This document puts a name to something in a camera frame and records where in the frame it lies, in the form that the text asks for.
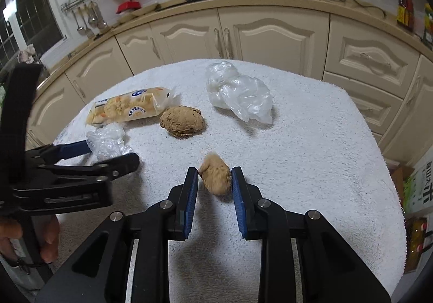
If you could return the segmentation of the small clear plastic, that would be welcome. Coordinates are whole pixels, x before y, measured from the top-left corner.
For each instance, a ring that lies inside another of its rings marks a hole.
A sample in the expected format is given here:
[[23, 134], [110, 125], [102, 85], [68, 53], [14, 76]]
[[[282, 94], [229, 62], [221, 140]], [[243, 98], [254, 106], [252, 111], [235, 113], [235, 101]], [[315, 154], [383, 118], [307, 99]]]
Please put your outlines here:
[[98, 161], [113, 159], [132, 153], [133, 150], [126, 144], [126, 133], [119, 123], [110, 123], [86, 135], [87, 145]]

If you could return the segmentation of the white translucent plastic bag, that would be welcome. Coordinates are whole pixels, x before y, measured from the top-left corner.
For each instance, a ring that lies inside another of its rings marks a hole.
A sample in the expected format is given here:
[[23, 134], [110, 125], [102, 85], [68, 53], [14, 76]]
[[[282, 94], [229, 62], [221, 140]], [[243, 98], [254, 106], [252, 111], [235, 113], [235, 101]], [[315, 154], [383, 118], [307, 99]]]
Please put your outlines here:
[[228, 61], [212, 63], [205, 70], [210, 103], [230, 110], [243, 122], [272, 124], [273, 98], [267, 85], [256, 77], [241, 74]]

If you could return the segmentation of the cream kitchen cabinet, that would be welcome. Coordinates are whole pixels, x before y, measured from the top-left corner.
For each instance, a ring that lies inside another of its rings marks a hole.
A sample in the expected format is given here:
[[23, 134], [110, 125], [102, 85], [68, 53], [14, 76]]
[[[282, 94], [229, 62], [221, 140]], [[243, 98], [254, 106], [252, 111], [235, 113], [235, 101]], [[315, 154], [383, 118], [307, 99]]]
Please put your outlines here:
[[383, 156], [415, 165], [432, 148], [432, 51], [394, 15], [326, 0], [206, 0], [142, 11], [55, 65], [39, 85], [27, 147], [52, 142], [115, 84], [190, 59], [248, 61], [346, 90]]

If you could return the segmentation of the dumpling package bag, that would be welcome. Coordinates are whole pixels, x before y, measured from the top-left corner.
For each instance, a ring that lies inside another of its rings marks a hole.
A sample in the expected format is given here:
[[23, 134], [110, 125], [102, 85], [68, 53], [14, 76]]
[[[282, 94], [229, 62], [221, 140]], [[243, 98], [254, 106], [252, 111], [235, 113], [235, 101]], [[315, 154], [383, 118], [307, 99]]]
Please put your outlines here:
[[145, 88], [96, 101], [87, 115], [86, 124], [106, 126], [161, 115], [175, 96], [173, 89]]

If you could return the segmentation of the dark window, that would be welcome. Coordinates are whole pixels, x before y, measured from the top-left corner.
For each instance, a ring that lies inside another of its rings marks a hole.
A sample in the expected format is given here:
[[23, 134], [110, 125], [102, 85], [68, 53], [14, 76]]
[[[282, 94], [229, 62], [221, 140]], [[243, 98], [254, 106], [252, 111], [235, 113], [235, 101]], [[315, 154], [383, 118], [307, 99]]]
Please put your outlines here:
[[41, 57], [64, 39], [48, 0], [1, 0], [1, 66], [11, 65], [18, 56], [19, 42], [33, 45]]

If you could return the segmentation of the hanging utensil rack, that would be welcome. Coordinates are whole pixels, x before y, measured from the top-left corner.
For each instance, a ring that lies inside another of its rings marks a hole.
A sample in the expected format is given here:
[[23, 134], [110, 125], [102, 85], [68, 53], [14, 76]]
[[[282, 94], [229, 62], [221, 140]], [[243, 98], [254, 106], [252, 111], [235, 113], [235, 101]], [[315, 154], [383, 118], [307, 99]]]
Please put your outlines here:
[[70, 14], [77, 26], [77, 32], [88, 39], [95, 39], [109, 30], [97, 0], [67, 0], [61, 5], [64, 15]]

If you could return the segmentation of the brown cardboard box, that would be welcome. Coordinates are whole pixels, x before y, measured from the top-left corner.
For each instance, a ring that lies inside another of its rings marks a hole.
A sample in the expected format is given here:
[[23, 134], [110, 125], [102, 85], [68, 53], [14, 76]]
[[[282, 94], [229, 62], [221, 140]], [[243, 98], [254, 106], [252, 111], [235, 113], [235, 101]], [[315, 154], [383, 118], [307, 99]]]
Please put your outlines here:
[[415, 169], [413, 167], [407, 166], [405, 164], [400, 164], [396, 168], [390, 170], [391, 179], [394, 182], [394, 186], [399, 196], [400, 204], [404, 205], [405, 195], [404, 195], [404, 182], [409, 179], [411, 174]]

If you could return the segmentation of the yellow cooking oil bottle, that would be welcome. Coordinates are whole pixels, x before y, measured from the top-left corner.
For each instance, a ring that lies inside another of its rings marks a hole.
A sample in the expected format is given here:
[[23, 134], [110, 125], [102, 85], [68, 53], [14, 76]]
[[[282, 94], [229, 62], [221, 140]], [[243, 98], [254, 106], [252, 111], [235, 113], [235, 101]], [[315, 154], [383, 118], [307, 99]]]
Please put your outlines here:
[[427, 230], [428, 224], [426, 217], [411, 218], [406, 221], [405, 274], [414, 272], [418, 267], [422, 254], [432, 247], [432, 243], [424, 244], [426, 239], [432, 237], [432, 230]]

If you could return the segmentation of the white green rice bag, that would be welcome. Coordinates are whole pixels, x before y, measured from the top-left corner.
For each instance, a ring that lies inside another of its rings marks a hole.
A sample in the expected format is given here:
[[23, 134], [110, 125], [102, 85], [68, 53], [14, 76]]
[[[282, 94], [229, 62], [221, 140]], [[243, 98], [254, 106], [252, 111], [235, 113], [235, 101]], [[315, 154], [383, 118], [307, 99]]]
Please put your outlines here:
[[404, 181], [403, 208], [410, 216], [432, 213], [432, 158]]

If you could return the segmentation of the red small object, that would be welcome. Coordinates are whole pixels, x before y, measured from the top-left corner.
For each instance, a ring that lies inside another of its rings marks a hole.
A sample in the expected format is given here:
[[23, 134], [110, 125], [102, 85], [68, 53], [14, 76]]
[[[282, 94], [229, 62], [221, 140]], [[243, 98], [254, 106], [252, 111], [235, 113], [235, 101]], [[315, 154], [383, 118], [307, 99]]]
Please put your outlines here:
[[142, 6], [141, 6], [140, 2], [135, 1], [135, 0], [127, 0], [126, 2], [118, 5], [116, 14], [122, 14], [122, 13], [125, 13], [126, 11], [139, 10], [141, 7]]

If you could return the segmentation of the colourful seasoning packets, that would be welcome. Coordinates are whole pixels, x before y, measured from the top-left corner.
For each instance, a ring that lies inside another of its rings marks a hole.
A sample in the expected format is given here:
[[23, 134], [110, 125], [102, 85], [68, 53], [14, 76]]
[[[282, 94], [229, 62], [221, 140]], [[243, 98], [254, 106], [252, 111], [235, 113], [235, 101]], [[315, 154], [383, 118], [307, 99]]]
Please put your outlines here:
[[[415, 32], [415, 8], [413, 0], [399, 0], [396, 15], [397, 25]], [[429, 48], [432, 48], [432, 8], [429, 3], [424, 6], [424, 29], [421, 41]]]

